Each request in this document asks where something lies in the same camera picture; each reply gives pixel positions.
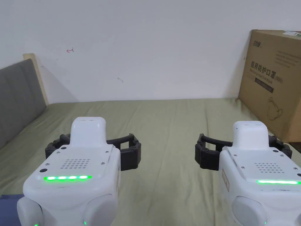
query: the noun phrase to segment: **sticker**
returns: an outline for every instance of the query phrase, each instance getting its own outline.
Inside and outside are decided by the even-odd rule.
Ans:
[[[228,181],[228,178],[227,178],[227,176],[226,176],[226,174],[225,174],[224,169],[223,169],[223,171],[222,171],[222,177],[223,177],[223,180],[224,180],[225,185],[226,185],[226,187],[227,187],[227,190],[229,191],[229,189],[230,189],[230,184],[229,184],[229,181]]]
[[[119,188],[119,174],[120,174],[120,166],[118,167],[118,174],[117,174],[117,181],[116,181],[116,190],[118,192],[118,188]]]
[[[283,33],[284,35],[290,35],[290,36],[296,36],[296,35],[301,35],[301,33],[296,32],[296,31],[286,31]]]

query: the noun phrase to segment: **white wall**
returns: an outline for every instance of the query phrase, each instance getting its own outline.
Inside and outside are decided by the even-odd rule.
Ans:
[[[237,97],[250,30],[301,30],[300,9],[300,0],[1,0],[0,67],[35,53],[50,103]]]

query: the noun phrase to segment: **blue fabric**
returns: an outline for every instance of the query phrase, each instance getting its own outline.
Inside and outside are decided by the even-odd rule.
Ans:
[[[17,212],[17,202],[23,196],[23,194],[0,196],[1,225],[21,226]]]

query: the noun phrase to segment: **bed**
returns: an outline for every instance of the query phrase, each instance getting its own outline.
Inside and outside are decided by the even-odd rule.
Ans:
[[[217,172],[199,168],[194,160],[194,145],[200,133],[231,141],[234,122],[256,120],[238,99],[45,106],[1,148],[0,195],[22,193],[26,178],[44,161],[47,144],[69,133],[78,116],[103,117],[107,121],[107,139],[133,133],[142,144],[138,169],[121,173],[119,210],[113,226],[236,225],[220,196]],[[295,149],[292,159],[301,166],[301,155]]]

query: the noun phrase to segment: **red pen mark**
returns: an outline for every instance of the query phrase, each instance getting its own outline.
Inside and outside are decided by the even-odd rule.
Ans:
[[[68,50],[68,49],[67,49],[67,52],[70,52],[70,51],[74,52],[74,51],[73,51],[73,47],[72,47],[72,50]]]

